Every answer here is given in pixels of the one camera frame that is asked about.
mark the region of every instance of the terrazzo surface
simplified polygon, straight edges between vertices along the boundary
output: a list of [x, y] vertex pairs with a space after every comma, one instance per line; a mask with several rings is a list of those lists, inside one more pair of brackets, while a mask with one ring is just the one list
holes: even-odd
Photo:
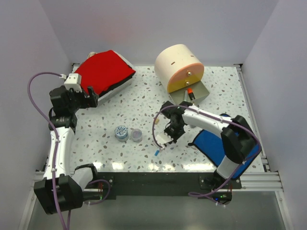
[[[71, 147], [71, 171], [82, 164], [94, 163], [99, 172], [213, 172], [215, 166], [195, 147], [187, 146], [199, 128], [185, 126], [186, 133], [166, 150], [155, 156], [157, 147], [151, 133], [155, 114], [170, 100], [154, 73], [153, 66], [136, 67], [133, 83], [98, 108], [77, 112], [76, 136]], [[199, 104], [205, 111], [232, 117], [242, 115], [251, 126], [248, 108], [235, 67], [206, 67], [202, 82], [210, 95]], [[156, 135], [168, 119], [159, 116]], [[130, 138], [119, 142], [114, 136], [117, 126], [139, 128], [140, 143]], [[263, 172], [260, 156], [246, 170]]]

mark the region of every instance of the red cloth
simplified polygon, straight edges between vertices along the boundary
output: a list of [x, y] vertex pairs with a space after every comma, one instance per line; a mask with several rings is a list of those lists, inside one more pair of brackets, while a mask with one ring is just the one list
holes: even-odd
[[92, 86], [94, 92], [99, 95], [111, 85], [133, 75], [135, 71], [114, 51], [109, 50], [88, 58], [75, 73], [81, 75], [81, 87], [87, 93], [87, 87]]

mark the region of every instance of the gray wall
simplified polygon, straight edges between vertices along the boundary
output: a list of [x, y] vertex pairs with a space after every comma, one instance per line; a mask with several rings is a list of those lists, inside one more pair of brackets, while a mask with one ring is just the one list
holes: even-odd
[[[30, 230], [59, 230], [37, 202]], [[72, 230], [284, 230], [275, 193], [234, 193], [227, 208], [193, 197], [119, 196], [71, 212]]]
[[40, 0], [73, 62], [114, 49], [153, 64], [184, 43], [204, 63], [243, 63], [278, 0]]
[[[50, 145], [47, 123], [27, 97], [29, 78], [40, 71], [66, 72], [69, 61], [38, 0], [0, 1], [0, 226], [17, 229], [34, 171]], [[48, 112], [48, 92], [61, 81], [43, 76], [33, 84]]]
[[306, 229], [307, 2], [280, 0], [243, 65], [268, 160], [295, 229]]

